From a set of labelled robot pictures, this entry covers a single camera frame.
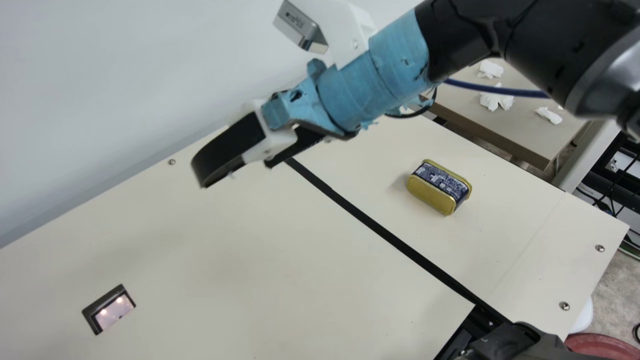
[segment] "table surface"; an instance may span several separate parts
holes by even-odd
[[[407,192],[423,159],[470,181],[445,217]],[[424,118],[381,119],[298,159],[355,206],[514,321],[566,336],[628,226]],[[599,253],[595,245],[609,250]]]
[[[507,88],[537,89],[521,73],[504,60],[491,59],[504,67],[501,78],[486,79],[477,76],[480,64],[467,67],[452,78],[470,83],[495,86],[498,82]],[[537,115],[535,109],[547,106],[564,119],[553,125]],[[502,108],[490,112],[480,105],[480,93],[443,84],[438,88],[434,114],[461,125],[471,134],[510,152],[538,168],[546,168],[584,126],[565,110],[559,110],[553,100],[517,97],[509,111]]]
[[[211,137],[0,249],[5,358],[440,350],[470,303],[285,165],[254,163],[198,189],[189,163]],[[474,185],[451,217],[404,189],[428,157]],[[505,315],[561,336],[627,228],[423,119],[381,119],[299,160]],[[81,310],[120,283],[137,308],[94,336]],[[562,312],[561,300],[576,306]]]

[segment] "robotic arm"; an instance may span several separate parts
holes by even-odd
[[[616,117],[640,136],[640,0],[426,0],[377,33],[348,4],[285,0],[274,24],[306,50],[332,47],[336,64],[314,59],[297,87],[246,104],[193,158],[203,187],[251,161],[274,167],[326,136],[352,138],[497,56],[574,115]]]

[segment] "blue label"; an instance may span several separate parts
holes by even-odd
[[[464,201],[469,194],[469,187],[467,184],[432,164],[423,163],[413,174],[451,195],[457,204]]]

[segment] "blue tape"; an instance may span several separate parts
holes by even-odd
[[[342,70],[308,64],[309,78],[263,107],[271,129],[304,120],[343,135],[435,86],[426,76],[429,51],[412,10],[369,39],[369,51]]]

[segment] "white wall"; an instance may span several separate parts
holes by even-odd
[[[379,27],[418,0],[352,0]],[[0,247],[304,76],[280,0],[0,3]]]

